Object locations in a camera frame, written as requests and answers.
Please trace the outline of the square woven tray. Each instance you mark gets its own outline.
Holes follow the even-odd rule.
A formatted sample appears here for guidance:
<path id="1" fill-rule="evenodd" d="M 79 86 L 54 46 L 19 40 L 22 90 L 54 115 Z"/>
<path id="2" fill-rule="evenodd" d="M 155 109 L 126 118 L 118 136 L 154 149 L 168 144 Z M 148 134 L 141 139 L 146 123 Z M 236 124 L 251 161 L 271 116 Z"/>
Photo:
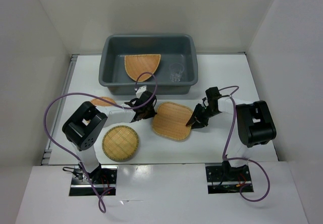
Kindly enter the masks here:
<path id="1" fill-rule="evenodd" d="M 193 111 L 191 108 L 174 102 L 163 102 L 157 108 L 152 120 L 153 131 L 163 137 L 182 141 L 188 138 L 191 126 L 186 126 Z"/>

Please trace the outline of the round green-rimmed bamboo tray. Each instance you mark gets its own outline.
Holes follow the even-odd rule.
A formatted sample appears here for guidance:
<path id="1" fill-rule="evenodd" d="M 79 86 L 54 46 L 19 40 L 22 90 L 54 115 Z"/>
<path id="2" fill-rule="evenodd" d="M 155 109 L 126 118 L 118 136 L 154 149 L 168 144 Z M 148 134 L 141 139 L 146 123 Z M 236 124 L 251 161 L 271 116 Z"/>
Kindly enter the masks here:
<path id="1" fill-rule="evenodd" d="M 133 157 L 139 146 L 139 136 L 128 126 L 115 126 L 102 140 L 104 154 L 113 161 L 126 161 Z"/>

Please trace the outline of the grey plastic bin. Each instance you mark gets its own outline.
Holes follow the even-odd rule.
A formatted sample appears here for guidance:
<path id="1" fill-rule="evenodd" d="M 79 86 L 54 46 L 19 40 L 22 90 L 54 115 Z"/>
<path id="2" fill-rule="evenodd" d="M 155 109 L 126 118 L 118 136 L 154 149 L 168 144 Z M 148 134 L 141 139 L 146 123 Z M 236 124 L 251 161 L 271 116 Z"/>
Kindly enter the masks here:
<path id="1" fill-rule="evenodd" d="M 104 44 L 99 84 L 113 95 L 133 95 L 135 83 L 159 95 L 187 94 L 198 82 L 191 36 L 181 33 L 118 34 Z"/>

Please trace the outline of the clear plastic cup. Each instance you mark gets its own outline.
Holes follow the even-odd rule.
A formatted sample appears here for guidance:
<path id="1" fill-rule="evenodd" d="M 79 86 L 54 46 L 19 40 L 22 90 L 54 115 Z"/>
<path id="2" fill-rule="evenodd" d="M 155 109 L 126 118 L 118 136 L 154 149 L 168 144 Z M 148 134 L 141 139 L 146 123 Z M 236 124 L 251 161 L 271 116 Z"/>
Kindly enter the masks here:
<path id="1" fill-rule="evenodd" d="M 169 66 L 170 80 L 172 82 L 180 82 L 184 72 L 184 66 L 181 63 L 173 63 Z"/>

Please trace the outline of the triangular woven tray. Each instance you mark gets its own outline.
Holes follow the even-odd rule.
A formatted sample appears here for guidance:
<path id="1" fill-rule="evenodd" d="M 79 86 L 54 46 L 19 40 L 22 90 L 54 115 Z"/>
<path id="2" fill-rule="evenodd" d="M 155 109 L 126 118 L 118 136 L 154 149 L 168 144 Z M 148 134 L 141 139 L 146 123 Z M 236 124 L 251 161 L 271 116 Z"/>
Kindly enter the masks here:
<path id="1" fill-rule="evenodd" d="M 136 81 L 144 72 L 154 74 L 159 67 L 160 54 L 126 55 L 124 65 L 127 75 Z"/>

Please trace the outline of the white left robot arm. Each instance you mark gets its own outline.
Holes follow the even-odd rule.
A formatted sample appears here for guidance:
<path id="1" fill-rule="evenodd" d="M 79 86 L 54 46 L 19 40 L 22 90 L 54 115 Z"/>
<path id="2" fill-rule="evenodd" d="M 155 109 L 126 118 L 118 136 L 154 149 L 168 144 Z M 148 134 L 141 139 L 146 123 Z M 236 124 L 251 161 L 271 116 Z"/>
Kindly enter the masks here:
<path id="1" fill-rule="evenodd" d="M 95 106 L 90 101 L 83 102 L 62 127 L 68 141 L 73 144 L 83 178 L 93 184 L 101 176 L 94 144 L 103 128 L 113 124 L 132 123 L 152 118 L 156 115 L 154 106 L 157 98 L 145 90 L 139 97 L 115 106 Z"/>

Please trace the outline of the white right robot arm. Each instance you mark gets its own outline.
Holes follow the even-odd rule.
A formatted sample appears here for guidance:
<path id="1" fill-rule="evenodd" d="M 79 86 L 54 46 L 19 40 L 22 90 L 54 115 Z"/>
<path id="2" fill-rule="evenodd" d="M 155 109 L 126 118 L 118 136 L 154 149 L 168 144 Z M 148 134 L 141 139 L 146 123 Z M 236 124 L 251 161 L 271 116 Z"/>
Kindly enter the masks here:
<path id="1" fill-rule="evenodd" d="M 248 148 L 256 145 L 266 145 L 275 139 L 277 135 L 270 110 L 265 101 L 248 102 L 238 100 L 233 94 L 238 91 L 239 86 L 228 86 L 222 89 L 211 87 L 205 91 L 206 97 L 202 103 L 195 106 L 195 109 L 186 123 L 192 129 L 200 129 L 208 126 L 209 118 L 221 113 L 228 113 L 233 116 L 229 134 L 222 154 L 222 176 L 226 180 L 235 179 L 243 170 L 233 160 L 244 160 L 245 157 L 227 157 L 227 150 L 234 131 L 237 126 L 240 142 Z"/>

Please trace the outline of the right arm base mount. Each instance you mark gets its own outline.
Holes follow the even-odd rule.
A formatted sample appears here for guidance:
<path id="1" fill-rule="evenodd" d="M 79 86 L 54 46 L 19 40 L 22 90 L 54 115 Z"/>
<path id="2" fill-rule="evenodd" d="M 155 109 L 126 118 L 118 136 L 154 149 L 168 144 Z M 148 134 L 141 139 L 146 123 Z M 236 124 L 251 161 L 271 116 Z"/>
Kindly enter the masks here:
<path id="1" fill-rule="evenodd" d="M 248 165 L 232 167 L 230 164 L 205 165 L 207 189 L 209 194 L 254 192 Z"/>

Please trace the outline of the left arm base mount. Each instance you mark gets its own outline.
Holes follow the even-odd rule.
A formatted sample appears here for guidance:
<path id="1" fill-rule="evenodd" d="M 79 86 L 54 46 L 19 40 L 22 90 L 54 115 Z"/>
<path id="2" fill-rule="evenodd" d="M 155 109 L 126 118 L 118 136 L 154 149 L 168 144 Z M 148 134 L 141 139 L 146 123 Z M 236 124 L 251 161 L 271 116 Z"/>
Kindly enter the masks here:
<path id="1" fill-rule="evenodd" d="M 65 166 L 64 172 L 72 174 L 69 196 L 95 196 L 86 175 L 79 166 Z M 102 166 L 101 173 L 91 179 L 96 191 L 100 196 L 115 196 L 117 183 L 116 166 Z"/>

